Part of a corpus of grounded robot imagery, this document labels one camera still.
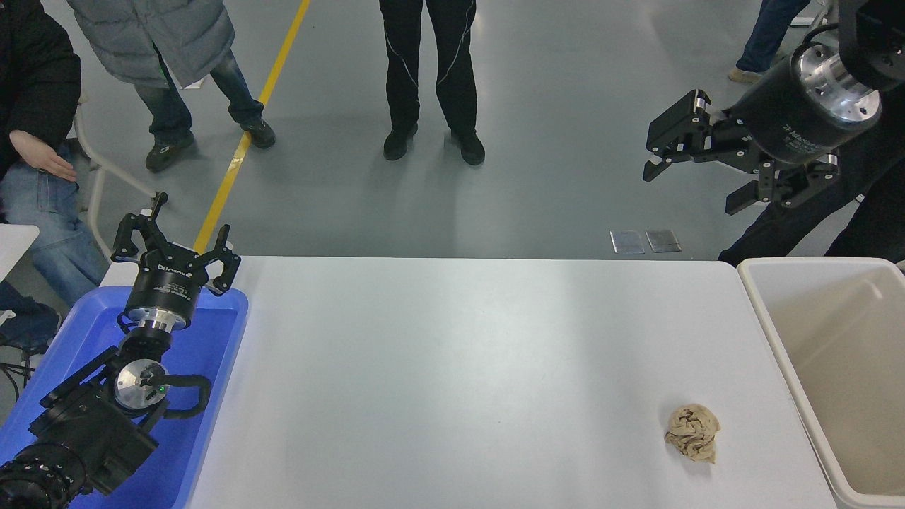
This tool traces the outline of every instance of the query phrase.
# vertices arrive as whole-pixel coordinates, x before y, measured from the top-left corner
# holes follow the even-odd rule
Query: beige storage bin
[[[841,507],[905,508],[905,276],[868,258],[738,267]]]

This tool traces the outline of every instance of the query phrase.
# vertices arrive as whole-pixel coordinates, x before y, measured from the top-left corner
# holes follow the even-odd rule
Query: beige cloth
[[[717,431],[719,421],[710,410],[703,405],[685,405],[672,412],[666,441],[693,461],[716,463],[717,446],[714,438]]]

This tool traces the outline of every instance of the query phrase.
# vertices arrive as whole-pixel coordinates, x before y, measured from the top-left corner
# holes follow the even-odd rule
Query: blue plastic tray
[[[106,286],[82,297],[72,308],[34,378],[0,429],[0,464],[34,442],[28,426],[43,412],[38,401],[66,377],[111,345],[123,333],[116,323],[130,288]],[[213,382],[207,409],[184,420],[161,420],[151,435],[160,442],[138,471],[110,496],[80,495],[71,509],[182,509],[186,506],[205,457],[226,382],[245,329],[248,299],[238,290],[214,297],[201,294],[195,317],[187,329],[173,333],[173,346],[164,354],[167,371],[205,375]],[[172,388],[171,408],[190,408],[197,389]]]

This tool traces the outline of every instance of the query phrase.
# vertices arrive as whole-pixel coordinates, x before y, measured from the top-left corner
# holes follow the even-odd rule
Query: person's hand
[[[22,159],[33,168],[38,168],[59,178],[75,182],[75,170],[69,162],[61,158],[56,150],[42,140],[23,130],[9,133],[9,140]]]

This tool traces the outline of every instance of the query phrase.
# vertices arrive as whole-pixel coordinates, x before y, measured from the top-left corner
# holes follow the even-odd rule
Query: white tabletop
[[[234,287],[194,509],[835,508],[729,265],[246,257]],[[715,466],[663,440],[687,403]]]
[[[0,281],[13,270],[28,246],[38,238],[38,227],[31,225],[6,225],[0,223]]]

